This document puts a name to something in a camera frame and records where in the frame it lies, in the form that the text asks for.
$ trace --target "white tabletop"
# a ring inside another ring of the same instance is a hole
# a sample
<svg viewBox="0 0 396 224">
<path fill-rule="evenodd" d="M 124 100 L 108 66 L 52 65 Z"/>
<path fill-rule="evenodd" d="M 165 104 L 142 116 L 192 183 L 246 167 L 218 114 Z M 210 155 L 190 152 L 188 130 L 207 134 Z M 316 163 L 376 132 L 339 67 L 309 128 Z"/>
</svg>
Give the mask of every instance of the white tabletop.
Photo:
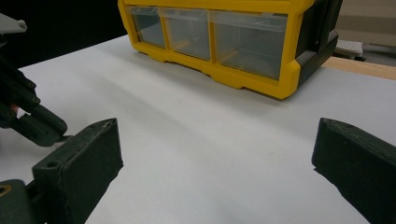
<svg viewBox="0 0 396 224">
<path fill-rule="evenodd" d="M 124 167 L 87 223 L 368 223 L 314 171 L 320 118 L 396 145 L 396 81 L 320 68 L 290 98 L 159 63 L 127 36 L 22 68 L 76 134 L 117 118 Z M 0 130 L 0 180 L 30 182 L 42 148 Z"/>
</svg>

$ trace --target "yellow plastic frame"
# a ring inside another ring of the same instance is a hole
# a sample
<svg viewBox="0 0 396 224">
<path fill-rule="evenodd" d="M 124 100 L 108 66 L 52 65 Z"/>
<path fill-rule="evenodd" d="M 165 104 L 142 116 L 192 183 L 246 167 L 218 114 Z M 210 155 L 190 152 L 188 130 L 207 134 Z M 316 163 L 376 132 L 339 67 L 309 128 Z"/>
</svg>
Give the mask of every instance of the yellow plastic frame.
<svg viewBox="0 0 396 224">
<path fill-rule="evenodd" d="M 202 71 L 215 81 L 241 89 L 248 88 L 278 99 L 292 95 L 298 88 L 301 66 L 295 60 L 300 28 L 304 12 L 315 0 L 119 0 L 122 22 L 131 40 L 132 46 L 150 58 L 160 62 L 175 62 Z M 268 12 L 288 15 L 285 42 L 283 46 L 279 81 L 261 77 L 241 70 L 221 65 L 215 58 L 214 24 L 208 22 L 210 61 L 201 60 L 188 55 L 176 53 L 169 48 L 169 40 L 164 18 L 161 17 L 165 49 L 139 42 L 134 21 L 127 12 L 129 6 L 141 7 L 180 7 L 231 10 L 238 12 Z"/>
</svg>

